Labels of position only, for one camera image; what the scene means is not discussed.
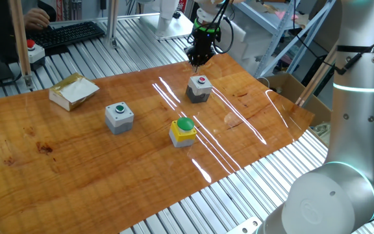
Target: green button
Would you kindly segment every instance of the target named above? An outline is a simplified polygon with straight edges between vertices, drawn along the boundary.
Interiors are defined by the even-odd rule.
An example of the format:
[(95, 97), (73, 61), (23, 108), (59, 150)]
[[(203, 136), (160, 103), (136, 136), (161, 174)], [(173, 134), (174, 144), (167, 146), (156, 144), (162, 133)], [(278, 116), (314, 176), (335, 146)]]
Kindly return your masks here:
[(193, 120), (187, 117), (179, 118), (179, 120), (177, 120), (177, 125), (184, 131), (190, 131), (194, 128)]
[(125, 111), (125, 107), (121, 106), (121, 105), (117, 105), (116, 108), (115, 108), (116, 112), (118, 113), (123, 113)]

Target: wood grain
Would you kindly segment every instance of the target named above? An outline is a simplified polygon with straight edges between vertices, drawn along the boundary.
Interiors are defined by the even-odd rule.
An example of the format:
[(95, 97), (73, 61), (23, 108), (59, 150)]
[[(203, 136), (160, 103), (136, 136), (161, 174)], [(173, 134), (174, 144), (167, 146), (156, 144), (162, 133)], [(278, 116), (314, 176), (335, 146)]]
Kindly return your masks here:
[[(97, 79), (72, 112), (47, 90), (0, 98), (0, 231), (117, 233), (292, 143), (312, 119), (228, 55), (200, 74), (214, 86), (200, 104), (184, 95), (186, 62)], [(134, 127), (114, 136), (105, 107), (120, 101)], [(177, 149), (168, 132), (183, 115), (198, 134)]]

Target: person's hand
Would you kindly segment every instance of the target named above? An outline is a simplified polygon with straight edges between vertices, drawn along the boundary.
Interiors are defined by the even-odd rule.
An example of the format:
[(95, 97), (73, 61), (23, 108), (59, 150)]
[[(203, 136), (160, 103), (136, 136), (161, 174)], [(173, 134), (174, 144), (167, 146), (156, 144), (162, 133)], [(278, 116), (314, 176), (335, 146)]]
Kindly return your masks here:
[(33, 8), (24, 15), (26, 30), (42, 30), (50, 24), (50, 16), (40, 8)]

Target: white paper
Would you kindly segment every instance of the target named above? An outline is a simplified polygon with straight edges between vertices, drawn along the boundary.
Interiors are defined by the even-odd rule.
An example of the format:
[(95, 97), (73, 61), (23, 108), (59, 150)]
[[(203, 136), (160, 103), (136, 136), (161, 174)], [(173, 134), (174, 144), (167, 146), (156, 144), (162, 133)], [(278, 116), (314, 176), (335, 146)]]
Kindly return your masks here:
[(90, 94), (93, 94), (98, 90), (99, 87), (96, 84), (88, 81), (87, 79), (78, 79), (77, 81), (64, 87), (60, 93), (69, 102), (74, 103), (75, 101), (85, 98)]

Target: cardboard box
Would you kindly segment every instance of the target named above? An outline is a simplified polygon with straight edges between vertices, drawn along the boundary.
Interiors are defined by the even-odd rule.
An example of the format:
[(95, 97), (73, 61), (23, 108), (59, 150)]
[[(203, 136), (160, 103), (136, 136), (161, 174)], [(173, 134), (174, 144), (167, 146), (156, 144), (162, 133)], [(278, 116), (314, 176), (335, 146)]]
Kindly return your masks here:
[(49, 99), (71, 111), (92, 97), (98, 89), (91, 80), (74, 73), (49, 89)]
[[(295, 103), (303, 93), (305, 87), (292, 75), (288, 73), (266, 77), (269, 80), (270, 88), (275, 88), (280, 95)], [(267, 82), (259, 79), (265, 86)], [(314, 127), (323, 122), (331, 121), (331, 110), (324, 105), (317, 97), (313, 96), (305, 105), (304, 109), (315, 114), (310, 126)]]

